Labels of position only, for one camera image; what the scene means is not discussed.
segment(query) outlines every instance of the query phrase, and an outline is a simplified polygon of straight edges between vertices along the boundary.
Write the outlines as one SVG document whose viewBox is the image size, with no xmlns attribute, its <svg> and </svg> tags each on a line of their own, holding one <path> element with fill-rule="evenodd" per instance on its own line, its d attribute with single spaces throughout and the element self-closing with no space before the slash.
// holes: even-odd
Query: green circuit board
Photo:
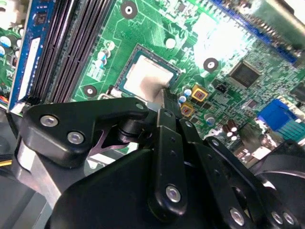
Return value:
<svg viewBox="0 0 305 229">
<path fill-rule="evenodd" d="M 4 51 L 4 53 L 0 54 L 0 104 L 6 106 L 11 91 L 15 67 L 17 64 L 17 57 L 14 54 L 18 48 L 16 41 L 21 37 L 17 33 L 16 28 L 10 30 L 4 30 L 0 28 L 0 39 L 3 37 L 10 38 L 10 40 L 13 41 L 10 47 L 5 47 L 3 44 L 0 44 L 1 51 Z"/>
<path fill-rule="evenodd" d="M 254 123 L 257 113 L 279 95 L 292 103 L 299 102 L 290 92 L 304 81 L 305 67 L 295 68 L 284 61 L 209 1 L 133 0 L 137 12 L 132 19 L 124 16 L 125 3 L 116 1 L 110 11 L 72 101 L 98 99 L 110 85 L 122 90 L 123 96 L 133 96 L 123 83 L 130 61 L 138 55 L 135 49 L 140 46 L 148 51 L 147 55 L 153 53 L 168 62 L 167 66 L 179 70 L 177 79 L 169 84 L 173 93 L 180 94 L 185 86 L 193 88 L 195 84 L 208 92 L 203 102 L 187 98 L 194 107 L 188 118 L 201 137 L 220 128 L 228 119 L 234 119 L 238 125 Z M 166 43 L 169 39 L 175 41 L 173 47 Z M 108 50 L 110 56 L 103 67 L 97 66 L 103 50 Z M 213 72 L 204 68 L 208 58 L 218 61 Z M 248 86 L 233 79 L 236 68 L 244 63 L 257 77 Z M 225 91 L 216 89 L 219 84 L 224 85 Z M 84 93 L 87 85 L 96 88 L 96 96 Z M 205 114 L 211 114 L 215 124 L 207 123 Z"/>
</svg>

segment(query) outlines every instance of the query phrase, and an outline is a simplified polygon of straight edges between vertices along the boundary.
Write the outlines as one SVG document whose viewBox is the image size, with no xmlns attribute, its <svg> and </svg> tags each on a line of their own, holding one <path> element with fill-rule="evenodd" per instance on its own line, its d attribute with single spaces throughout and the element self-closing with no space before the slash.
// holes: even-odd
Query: blue ram module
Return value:
<svg viewBox="0 0 305 229">
<path fill-rule="evenodd" d="M 26 98 L 32 82 L 43 43 L 46 39 L 56 0 L 32 0 L 29 4 L 22 48 L 14 77 L 8 110 Z"/>
<path fill-rule="evenodd" d="M 272 39 L 267 34 L 262 33 L 259 29 L 257 29 L 255 26 L 248 23 L 245 19 L 243 19 L 238 13 L 236 13 L 234 10 L 230 8 L 226 8 L 223 5 L 223 0 L 210 0 L 213 2 L 218 8 L 220 8 L 222 11 L 227 13 L 230 17 L 234 18 L 237 22 L 239 22 L 241 25 L 243 25 L 248 31 L 252 34 L 254 34 L 257 38 L 259 38 L 261 41 L 263 41 L 265 44 L 271 46 Z M 290 62 L 291 64 L 295 64 L 297 61 L 297 58 L 293 56 L 290 52 L 285 50 L 284 48 L 278 47 L 274 48 L 275 51 L 277 51 L 285 60 Z"/>
</svg>

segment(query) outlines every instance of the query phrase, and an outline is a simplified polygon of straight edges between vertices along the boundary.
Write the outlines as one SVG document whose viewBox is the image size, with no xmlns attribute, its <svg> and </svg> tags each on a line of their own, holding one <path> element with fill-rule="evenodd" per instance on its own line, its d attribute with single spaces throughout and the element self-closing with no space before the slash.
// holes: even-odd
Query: blue port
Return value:
<svg viewBox="0 0 305 229">
<path fill-rule="evenodd" d="M 245 21 L 242 17 L 240 17 L 234 10 L 227 9 L 223 6 L 222 0 L 210 0 L 213 2 L 216 6 L 218 6 L 221 10 L 226 12 L 229 16 L 231 16 L 234 19 L 237 19 L 239 23 L 241 23 L 245 28 L 248 29 L 248 31 L 252 34 L 254 34 L 257 38 L 259 38 L 261 41 L 263 41 L 267 45 L 271 45 L 271 37 L 267 34 L 261 33 L 256 27 L 249 24 L 247 21 Z M 286 51 L 283 48 L 273 48 L 276 52 L 278 52 L 285 60 L 290 62 L 291 64 L 295 64 L 297 61 L 297 58 L 293 56 L 290 52 Z"/>
</svg>

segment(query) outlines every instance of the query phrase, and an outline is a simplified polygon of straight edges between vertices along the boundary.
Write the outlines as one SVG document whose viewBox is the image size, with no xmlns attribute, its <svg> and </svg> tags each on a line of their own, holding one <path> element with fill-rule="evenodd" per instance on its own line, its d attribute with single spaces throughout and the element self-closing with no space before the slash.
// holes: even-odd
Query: silver screw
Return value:
<svg viewBox="0 0 305 229">
<path fill-rule="evenodd" d="M 47 126 L 47 127 L 54 127 L 58 124 L 57 118 L 51 115 L 45 115 L 40 118 L 40 122 L 42 125 Z"/>
<path fill-rule="evenodd" d="M 283 219 L 275 211 L 271 212 L 272 217 L 278 224 L 283 224 Z"/>
<path fill-rule="evenodd" d="M 144 107 L 142 106 L 142 104 L 136 103 L 135 105 L 136 105 L 139 109 L 141 109 L 141 110 L 144 109 Z"/>
<path fill-rule="evenodd" d="M 186 121 L 185 124 L 186 124 L 188 127 L 192 127 L 192 123 L 190 123 L 189 121 Z"/>
<path fill-rule="evenodd" d="M 238 225 L 240 225 L 240 226 L 244 225 L 244 218 L 243 218 L 242 214 L 240 214 L 240 212 L 236 208 L 232 208 L 230 210 L 230 214 Z"/>
<path fill-rule="evenodd" d="M 84 141 L 84 136 L 79 132 L 72 131 L 68 133 L 68 141 L 72 144 L 78 145 Z"/>
<path fill-rule="evenodd" d="M 286 221 L 287 221 L 288 223 L 290 223 L 291 225 L 294 225 L 294 224 L 295 224 L 294 219 L 293 219 L 290 215 L 288 215 L 288 213 L 284 212 L 284 213 L 283 213 L 283 216 L 284 216 L 284 218 L 286 219 Z"/>
<path fill-rule="evenodd" d="M 219 146 L 219 143 L 215 139 L 213 139 L 212 142 L 215 146 Z"/>
<path fill-rule="evenodd" d="M 181 200 L 181 194 L 174 186 L 169 185 L 166 187 L 166 195 L 171 202 L 178 203 Z"/>
</svg>

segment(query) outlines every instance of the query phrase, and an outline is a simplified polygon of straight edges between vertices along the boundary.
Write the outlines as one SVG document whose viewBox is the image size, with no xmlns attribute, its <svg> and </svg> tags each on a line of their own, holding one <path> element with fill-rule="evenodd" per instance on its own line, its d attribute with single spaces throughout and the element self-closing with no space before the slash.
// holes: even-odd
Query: black mechanical clamp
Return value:
<svg viewBox="0 0 305 229">
<path fill-rule="evenodd" d="M 31 108 L 13 171 L 53 208 L 49 228 L 300 228 L 221 143 L 202 141 L 163 89 L 153 111 L 135 98 Z M 88 155 L 139 149 L 84 175 Z"/>
</svg>

